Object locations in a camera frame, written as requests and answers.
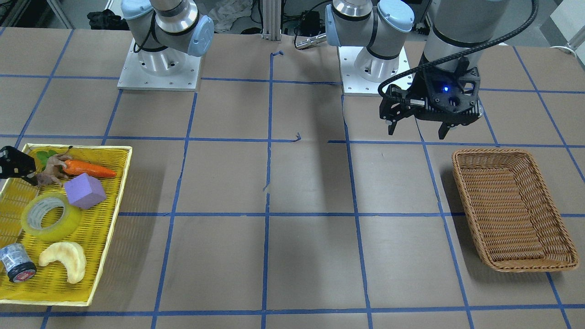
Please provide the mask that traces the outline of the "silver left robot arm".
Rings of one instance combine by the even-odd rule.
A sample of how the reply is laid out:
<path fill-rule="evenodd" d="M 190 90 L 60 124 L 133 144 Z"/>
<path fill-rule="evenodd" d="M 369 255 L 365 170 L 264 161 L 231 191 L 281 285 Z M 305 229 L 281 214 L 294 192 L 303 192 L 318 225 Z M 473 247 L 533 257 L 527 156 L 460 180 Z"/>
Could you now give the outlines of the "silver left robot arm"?
<path fill-rule="evenodd" d="M 415 117 L 440 122 L 439 139 L 450 129 L 482 117 L 478 62 L 487 48 L 520 34 L 535 21 L 539 2 L 519 27 L 495 37 L 507 0 L 442 0 L 418 65 L 398 72 L 400 52 L 415 25 L 402 0 L 333 0 L 325 9 L 325 33 L 334 47 L 359 47 L 355 68 L 378 84 L 379 117 L 392 135 L 397 123 Z"/>

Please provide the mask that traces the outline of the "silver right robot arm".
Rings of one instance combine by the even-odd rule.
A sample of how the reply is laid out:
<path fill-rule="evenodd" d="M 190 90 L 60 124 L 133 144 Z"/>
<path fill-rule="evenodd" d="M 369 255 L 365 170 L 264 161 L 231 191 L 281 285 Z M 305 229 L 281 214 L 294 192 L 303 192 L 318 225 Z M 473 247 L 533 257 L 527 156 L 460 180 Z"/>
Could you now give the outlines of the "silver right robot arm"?
<path fill-rule="evenodd" d="M 126 63 L 141 65 L 143 77 L 178 77 L 182 66 L 212 44 L 214 22 L 193 0 L 123 0 L 121 10 L 134 38 Z M 12 146 L 1 150 L 2 179 L 23 179 L 34 187 L 58 184 L 63 166 L 58 160 L 38 173 L 31 156 Z"/>

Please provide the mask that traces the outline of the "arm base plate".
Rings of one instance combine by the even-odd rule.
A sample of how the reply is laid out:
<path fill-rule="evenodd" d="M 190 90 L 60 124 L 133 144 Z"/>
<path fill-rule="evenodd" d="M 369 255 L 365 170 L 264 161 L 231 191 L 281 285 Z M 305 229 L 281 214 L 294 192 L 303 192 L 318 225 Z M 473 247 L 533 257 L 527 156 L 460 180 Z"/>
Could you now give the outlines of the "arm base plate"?
<path fill-rule="evenodd" d="M 383 81 L 410 69 L 405 48 L 390 60 L 375 58 L 366 47 L 338 47 L 338 56 L 346 96 L 378 96 Z"/>
<path fill-rule="evenodd" d="M 175 49 L 147 52 L 130 44 L 117 87 L 134 91 L 193 91 L 199 86 L 201 58 Z"/>

